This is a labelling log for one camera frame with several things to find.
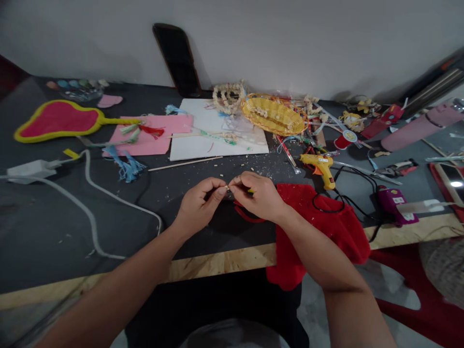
wooden table edge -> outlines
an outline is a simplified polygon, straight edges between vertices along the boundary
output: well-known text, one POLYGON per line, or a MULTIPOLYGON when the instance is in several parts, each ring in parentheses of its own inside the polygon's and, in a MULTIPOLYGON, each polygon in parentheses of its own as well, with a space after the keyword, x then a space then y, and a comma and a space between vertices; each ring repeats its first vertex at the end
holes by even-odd
MULTIPOLYGON (((443 239, 457 236, 450 227, 462 229, 461 222, 454 214, 423 217, 413 225, 396 228, 383 225, 371 243, 371 249, 380 249, 405 244, 443 239)), ((365 228, 368 239, 375 227, 365 228)), ((276 264, 276 244, 251 246, 197 256, 171 262, 166 282, 216 276, 225 273, 247 271, 276 264)), ((107 273, 79 277, 56 283, 37 286, 0 295, 0 310, 12 309, 24 305, 33 305, 50 301, 63 300, 66 297, 80 296, 90 290, 107 273)))

pink felt piece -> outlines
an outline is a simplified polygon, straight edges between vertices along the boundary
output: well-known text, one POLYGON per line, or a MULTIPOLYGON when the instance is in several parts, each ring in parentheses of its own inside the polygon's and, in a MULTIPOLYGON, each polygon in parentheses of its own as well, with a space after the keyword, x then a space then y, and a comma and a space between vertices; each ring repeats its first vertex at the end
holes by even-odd
POLYGON ((121 96, 109 96, 107 94, 103 94, 97 106, 103 109, 119 104, 120 102, 122 102, 121 96))
MULTIPOLYGON (((121 118, 139 118, 139 117, 121 117, 121 118)), ((149 115, 144 117, 147 127, 163 128, 164 133, 158 139, 155 139, 151 134, 140 132, 139 140, 135 144, 123 144, 116 146, 118 155, 124 156, 124 150, 127 150, 132 156, 144 155, 162 155, 169 149, 171 138, 168 138, 173 133, 190 133, 191 126, 193 125, 192 115, 171 115, 171 116, 155 116, 149 115)), ((118 125, 115 133, 109 140, 110 143, 117 143, 120 141, 128 140, 131 135, 122 135, 121 128, 124 125, 118 125)))
POLYGON ((42 113, 21 132, 23 137, 35 137, 58 131, 87 131, 97 122, 94 110, 79 111, 68 103, 57 101, 47 105, 42 113))

yellow basket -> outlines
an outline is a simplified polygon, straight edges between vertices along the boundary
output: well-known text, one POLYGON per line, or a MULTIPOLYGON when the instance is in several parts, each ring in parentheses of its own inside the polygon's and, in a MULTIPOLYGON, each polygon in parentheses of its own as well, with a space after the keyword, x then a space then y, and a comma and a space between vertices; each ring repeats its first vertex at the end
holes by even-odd
POLYGON ((289 136, 308 128, 308 116, 302 109, 268 94, 248 94, 240 107, 251 123, 271 133, 289 136))

pink paper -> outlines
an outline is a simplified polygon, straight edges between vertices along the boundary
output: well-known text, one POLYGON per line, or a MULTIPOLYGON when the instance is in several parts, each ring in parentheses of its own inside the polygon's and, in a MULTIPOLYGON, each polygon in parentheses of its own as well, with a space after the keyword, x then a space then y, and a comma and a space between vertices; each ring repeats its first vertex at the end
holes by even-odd
MULTIPOLYGON (((169 149, 169 143, 171 138, 168 138, 173 133, 190 133, 191 126, 193 125, 192 115, 170 115, 170 116, 156 116, 149 115, 144 117, 146 123, 144 126, 151 128, 163 128, 164 133, 162 136, 155 139, 152 135, 140 132, 139 140, 135 144, 123 144, 117 145, 117 154, 124 156, 124 150, 127 150, 132 156, 144 156, 144 155, 162 155, 165 154, 169 149)), ((123 140, 128 140, 131 134, 122 135, 121 128, 127 125, 118 125, 115 133, 109 140, 110 143, 117 143, 123 140)))

yellow glue gun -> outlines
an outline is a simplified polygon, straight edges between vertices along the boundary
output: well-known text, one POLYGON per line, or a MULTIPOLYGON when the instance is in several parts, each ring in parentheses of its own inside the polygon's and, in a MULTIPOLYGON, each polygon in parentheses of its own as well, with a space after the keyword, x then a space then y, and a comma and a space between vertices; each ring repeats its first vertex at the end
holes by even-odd
POLYGON ((305 164, 313 165, 316 170, 313 174, 322 175, 324 180, 324 189, 332 190, 335 188, 335 181, 330 172, 330 167, 334 163, 332 157, 324 157, 322 155, 301 155, 300 161, 305 164))

